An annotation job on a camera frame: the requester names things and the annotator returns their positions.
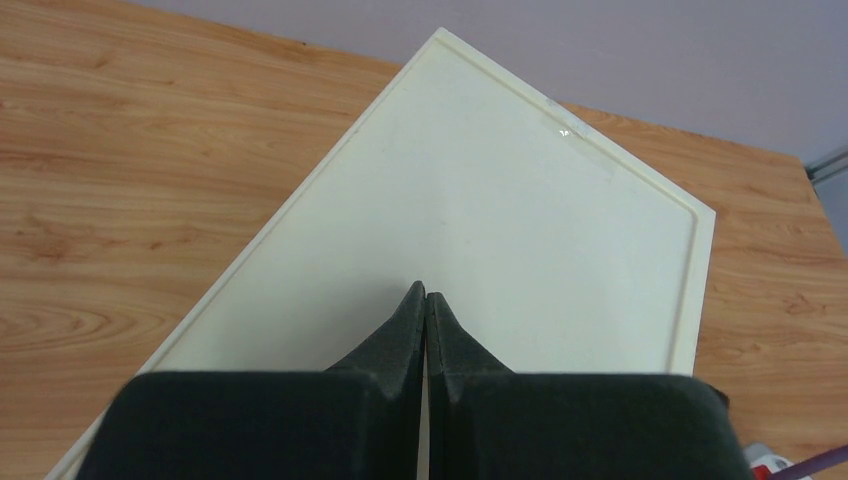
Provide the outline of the white mini drawer cabinet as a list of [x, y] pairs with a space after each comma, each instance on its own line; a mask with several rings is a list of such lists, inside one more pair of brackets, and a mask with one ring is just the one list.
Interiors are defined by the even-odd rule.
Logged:
[[[514, 372], [694, 378], [714, 225], [710, 207], [439, 29], [134, 378], [326, 370], [415, 282]], [[112, 402], [51, 478], [81, 479]]]

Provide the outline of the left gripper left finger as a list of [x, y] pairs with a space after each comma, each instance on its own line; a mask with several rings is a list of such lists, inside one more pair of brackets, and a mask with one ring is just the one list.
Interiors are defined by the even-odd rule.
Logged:
[[425, 287], [314, 372], [153, 372], [113, 400], [81, 479], [413, 479]]

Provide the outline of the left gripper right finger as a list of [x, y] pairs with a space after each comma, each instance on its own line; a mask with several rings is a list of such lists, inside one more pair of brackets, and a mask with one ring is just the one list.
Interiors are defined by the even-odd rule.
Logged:
[[688, 376], [517, 373], [426, 299], [433, 479], [748, 479], [726, 397]]

